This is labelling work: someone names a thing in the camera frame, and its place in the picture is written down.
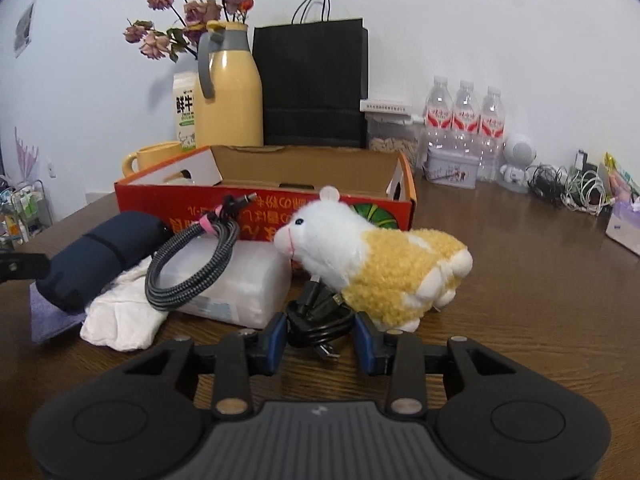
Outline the white cloth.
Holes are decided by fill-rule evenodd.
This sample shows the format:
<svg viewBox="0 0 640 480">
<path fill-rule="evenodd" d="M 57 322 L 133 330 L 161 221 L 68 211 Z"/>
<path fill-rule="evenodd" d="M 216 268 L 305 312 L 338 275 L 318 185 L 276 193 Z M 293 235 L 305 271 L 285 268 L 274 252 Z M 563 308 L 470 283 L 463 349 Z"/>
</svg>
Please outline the white cloth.
<svg viewBox="0 0 640 480">
<path fill-rule="evenodd" d="M 81 339 L 118 352 L 144 350 L 153 343 L 168 313 L 146 300 L 146 271 L 152 258 L 122 272 L 86 307 Z"/>
</svg>

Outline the left water bottle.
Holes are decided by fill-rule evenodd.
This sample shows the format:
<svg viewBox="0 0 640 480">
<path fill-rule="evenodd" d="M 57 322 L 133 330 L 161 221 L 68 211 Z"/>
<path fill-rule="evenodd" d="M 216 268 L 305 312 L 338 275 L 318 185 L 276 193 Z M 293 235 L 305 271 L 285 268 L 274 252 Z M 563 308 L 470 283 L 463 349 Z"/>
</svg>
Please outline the left water bottle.
<svg viewBox="0 0 640 480">
<path fill-rule="evenodd" d="M 432 88 L 425 100 L 423 115 L 427 145 L 430 148 L 443 148 L 452 123 L 452 99 L 447 77 L 434 77 Z"/>
</svg>

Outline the white and yellow plush toy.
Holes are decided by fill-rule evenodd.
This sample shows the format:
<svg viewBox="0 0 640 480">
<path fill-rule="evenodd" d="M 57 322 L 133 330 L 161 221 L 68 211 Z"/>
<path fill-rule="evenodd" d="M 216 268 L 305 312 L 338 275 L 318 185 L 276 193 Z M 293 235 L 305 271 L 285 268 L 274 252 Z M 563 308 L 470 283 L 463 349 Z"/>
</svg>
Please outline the white and yellow plush toy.
<svg viewBox="0 0 640 480">
<path fill-rule="evenodd" d="M 426 312 L 454 300 L 473 267 L 468 246 L 454 236 L 376 226 L 333 186 L 295 211 L 273 244 L 382 330 L 414 332 Z"/>
</svg>

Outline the black paper bag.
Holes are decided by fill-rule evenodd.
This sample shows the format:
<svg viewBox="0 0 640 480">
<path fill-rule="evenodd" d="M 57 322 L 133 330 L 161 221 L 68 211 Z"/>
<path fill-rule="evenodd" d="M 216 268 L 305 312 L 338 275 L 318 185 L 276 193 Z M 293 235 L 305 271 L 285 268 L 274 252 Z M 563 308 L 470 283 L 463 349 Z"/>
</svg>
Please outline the black paper bag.
<svg viewBox="0 0 640 480">
<path fill-rule="evenodd" d="M 266 145 L 367 144 L 368 30 L 330 14 L 331 0 L 303 0 L 288 24 L 254 30 Z"/>
</svg>

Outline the purple knitted cloth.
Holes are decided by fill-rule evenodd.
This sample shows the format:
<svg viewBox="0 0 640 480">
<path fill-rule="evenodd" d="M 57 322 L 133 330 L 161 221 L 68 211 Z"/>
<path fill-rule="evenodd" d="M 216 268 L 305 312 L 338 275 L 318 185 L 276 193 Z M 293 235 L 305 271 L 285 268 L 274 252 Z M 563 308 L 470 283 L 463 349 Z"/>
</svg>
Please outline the purple knitted cloth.
<svg viewBox="0 0 640 480">
<path fill-rule="evenodd" d="M 33 344 L 44 342 L 81 325 L 86 318 L 84 311 L 66 313 L 44 298 L 35 283 L 29 285 L 30 338 Z"/>
</svg>

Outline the clear snack container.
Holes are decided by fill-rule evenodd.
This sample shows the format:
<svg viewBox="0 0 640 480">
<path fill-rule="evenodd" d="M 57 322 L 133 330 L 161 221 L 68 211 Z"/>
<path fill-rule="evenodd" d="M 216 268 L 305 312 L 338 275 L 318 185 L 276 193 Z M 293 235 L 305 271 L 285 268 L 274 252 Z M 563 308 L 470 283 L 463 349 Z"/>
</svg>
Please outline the clear snack container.
<svg viewBox="0 0 640 480">
<path fill-rule="evenodd" d="M 419 138 L 423 124 L 411 117 L 390 114 L 367 114 L 367 148 L 393 153 L 401 152 L 412 169 L 416 168 Z"/>
</svg>

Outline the small grey tin box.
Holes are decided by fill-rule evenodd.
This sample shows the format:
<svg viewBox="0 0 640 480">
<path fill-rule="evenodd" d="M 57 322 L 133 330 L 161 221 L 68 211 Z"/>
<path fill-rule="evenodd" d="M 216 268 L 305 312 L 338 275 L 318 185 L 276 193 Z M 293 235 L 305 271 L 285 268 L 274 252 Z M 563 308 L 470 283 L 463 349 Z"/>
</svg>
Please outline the small grey tin box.
<svg viewBox="0 0 640 480">
<path fill-rule="evenodd" d="M 446 148 L 428 148 L 423 175 L 428 182 L 454 188 L 476 188 L 480 159 L 477 156 Z"/>
</svg>

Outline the white tissue pack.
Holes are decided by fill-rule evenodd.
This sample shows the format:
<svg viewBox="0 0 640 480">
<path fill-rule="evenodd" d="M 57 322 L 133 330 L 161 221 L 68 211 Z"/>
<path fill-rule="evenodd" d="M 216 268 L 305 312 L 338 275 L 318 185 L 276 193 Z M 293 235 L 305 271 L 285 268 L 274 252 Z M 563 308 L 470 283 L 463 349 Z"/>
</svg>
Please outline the white tissue pack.
<svg viewBox="0 0 640 480">
<path fill-rule="evenodd" d="M 174 286 L 190 278 L 208 262 L 216 246 L 213 235 L 192 240 L 160 271 L 160 287 Z M 272 243 L 239 240 L 221 277 L 180 311 L 261 330 L 282 309 L 291 286 L 291 274 L 290 260 Z"/>
</svg>

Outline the white flat box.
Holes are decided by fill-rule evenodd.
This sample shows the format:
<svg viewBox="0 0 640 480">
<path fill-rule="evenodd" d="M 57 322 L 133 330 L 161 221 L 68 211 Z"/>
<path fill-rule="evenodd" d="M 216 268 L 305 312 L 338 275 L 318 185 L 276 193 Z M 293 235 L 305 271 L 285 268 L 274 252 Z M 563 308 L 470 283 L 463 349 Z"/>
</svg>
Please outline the white flat box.
<svg viewBox="0 0 640 480">
<path fill-rule="evenodd" d="M 368 114 L 411 115 L 411 106 L 406 103 L 378 99 L 361 100 L 360 110 Z"/>
</svg>

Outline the black charger adapter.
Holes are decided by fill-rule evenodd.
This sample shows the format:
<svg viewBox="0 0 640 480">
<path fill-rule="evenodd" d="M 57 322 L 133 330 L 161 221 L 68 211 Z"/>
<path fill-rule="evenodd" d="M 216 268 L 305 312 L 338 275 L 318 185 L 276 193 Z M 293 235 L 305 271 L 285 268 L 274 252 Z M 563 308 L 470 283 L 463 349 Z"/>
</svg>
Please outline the black charger adapter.
<svg viewBox="0 0 640 480">
<path fill-rule="evenodd" d="M 598 166 L 589 161 L 588 153 L 578 150 L 575 156 L 574 169 L 580 174 L 588 171 L 597 172 Z"/>
</svg>

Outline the colourful snack packet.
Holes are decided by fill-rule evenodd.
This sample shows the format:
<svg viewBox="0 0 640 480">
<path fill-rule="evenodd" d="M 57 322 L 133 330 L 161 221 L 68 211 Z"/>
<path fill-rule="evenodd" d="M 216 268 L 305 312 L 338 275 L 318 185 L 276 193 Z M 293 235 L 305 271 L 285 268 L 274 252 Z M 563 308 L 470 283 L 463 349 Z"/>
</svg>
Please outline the colourful snack packet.
<svg viewBox="0 0 640 480">
<path fill-rule="evenodd" d="M 629 204 L 639 208 L 640 188 L 631 174 L 620 166 L 609 152 L 604 154 L 603 162 L 611 194 L 616 203 Z"/>
</svg>

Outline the dried pink flower bouquet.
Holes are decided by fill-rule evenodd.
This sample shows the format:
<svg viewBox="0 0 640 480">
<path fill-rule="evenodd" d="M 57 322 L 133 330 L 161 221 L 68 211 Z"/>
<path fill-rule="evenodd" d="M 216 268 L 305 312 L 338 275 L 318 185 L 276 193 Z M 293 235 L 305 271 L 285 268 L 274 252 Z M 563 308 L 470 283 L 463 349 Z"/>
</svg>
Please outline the dried pink flower bouquet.
<svg viewBox="0 0 640 480">
<path fill-rule="evenodd" d="M 166 29 L 150 20 L 130 21 L 122 36 L 134 44 L 149 60 L 168 58 L 177 62 L 180 55 L 198 55 L 198 40 L 212 21 L 244 25 L 255 0 L 146 0 L 156 12 L 169 11 L 175 21 Z"/>
</svg>

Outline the white robot figurine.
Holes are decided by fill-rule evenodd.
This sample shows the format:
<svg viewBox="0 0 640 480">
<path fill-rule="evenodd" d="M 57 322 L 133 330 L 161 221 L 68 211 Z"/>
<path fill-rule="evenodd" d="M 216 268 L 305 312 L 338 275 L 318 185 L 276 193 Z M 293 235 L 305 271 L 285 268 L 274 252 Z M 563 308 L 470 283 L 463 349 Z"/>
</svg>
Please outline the white robot figurine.
<svg viewBox="0 0 640 480">
<path fill-rule="evenodd" d="M 532 139 L 521 133 L 511 134 L 502 146 L 504 163 L 500 166 L 497 182 L 509 191 L 528 192 L 527 169 L 537 157 Z"/>
</svg>

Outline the right water bottle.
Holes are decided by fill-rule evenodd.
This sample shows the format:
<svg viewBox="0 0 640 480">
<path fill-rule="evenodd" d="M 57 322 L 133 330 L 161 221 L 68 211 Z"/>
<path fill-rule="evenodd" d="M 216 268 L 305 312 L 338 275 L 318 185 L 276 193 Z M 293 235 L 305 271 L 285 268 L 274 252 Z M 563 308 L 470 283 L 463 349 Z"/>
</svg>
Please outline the right water bottle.
<svg viewBox="0 0 640 480">
<path fill-rule="evenodd" d="M 488 87 L 480 111 L 480 166 L 478 178 L 490 182 L 495 180 L 499 142 L 504 133 L 506 110 L 501 91 Z"/>
</svg>

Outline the navy blue pouch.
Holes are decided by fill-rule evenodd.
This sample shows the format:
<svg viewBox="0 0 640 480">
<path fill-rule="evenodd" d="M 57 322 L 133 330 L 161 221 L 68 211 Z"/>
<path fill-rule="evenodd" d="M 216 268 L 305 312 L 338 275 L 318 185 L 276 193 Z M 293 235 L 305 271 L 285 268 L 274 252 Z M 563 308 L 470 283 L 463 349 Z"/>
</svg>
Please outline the navy blue pouch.
<svg viewBox="0 0 640 480">
<path fill-rule="evenodd" d="M 49 274 L 36 281 L 36 289 L 60 310 L 78 312 L 171 237 L 160 218 L 140 211 L 122 212 L 54 256 Z"/>
</svg>

